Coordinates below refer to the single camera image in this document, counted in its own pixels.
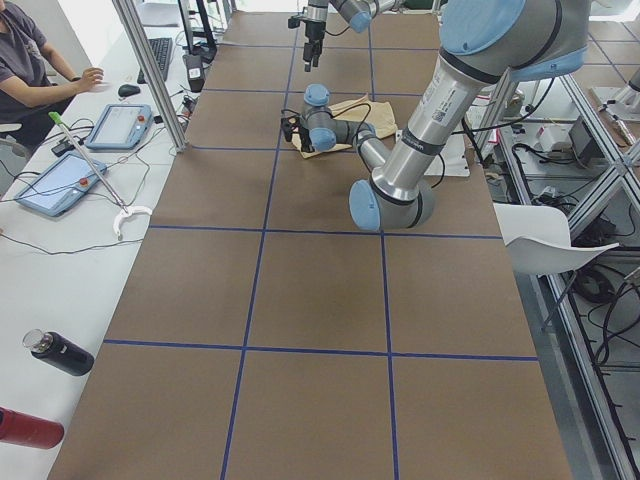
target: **green handle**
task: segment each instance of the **green handle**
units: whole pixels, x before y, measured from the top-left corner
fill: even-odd
[[[49,112],[49,118],[51,118],[51,120],[53,120],[53,123],[55,123],[56,125],[64,125],[64,123],[62,122],[62,117],[58,112]]]

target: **water bottle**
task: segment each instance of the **water bottle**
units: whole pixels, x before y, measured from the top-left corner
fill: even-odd
[[[0,442],[34,448],[53,448],[64,436],[58,422],[0,407]]]
[[[62,371],[79,377],[93,366],[93,356],[56,332],[31,330],[22,339],[31,355]]]

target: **hand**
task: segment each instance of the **hand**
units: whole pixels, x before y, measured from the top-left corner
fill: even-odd
[[[78,93],[88,92],[102,82],[104,71],[101,68],[91,67],[82,72],[82,78],[76,82]]]

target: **brown tabletop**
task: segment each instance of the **brown tabletop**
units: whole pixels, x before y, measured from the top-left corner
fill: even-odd
[[[571,478],[482,169],[368,234],[359,158],[279,137],[312,82],[406,122],[435,19],[328,39],[305,74],[286,17],[234,15],[50,478]]]

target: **blue joint cap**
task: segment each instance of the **blue joint cap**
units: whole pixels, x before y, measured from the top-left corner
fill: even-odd
[[[311,144],[319,152],[327,152],[336,146],[336,134],[328,128],[314,128],[309,132]]]
[[[331,93],[324,85],[312,83],[304,92],[304,101],[312,107],[324,107],[329,103]]]
[[[371,25],[371,14],[369,12],[358,12],[351,17],[349,25],[357,33],[362,33]]]
[[[358,180],[349,193],[351,218],[360,230],[377,232],[380,230],[380,207],[373,189],[366,180]]]
[[[526,0],[449,0],[440,41],[453,55],[473,55],[503,38],[517,23]]]
[[[584,64],[586,54],[587,47],[584,47],[553,60],[536,63],[520,70],[513,70],[511,72],[511,80],[513,82],[532,82],[575,72]]]

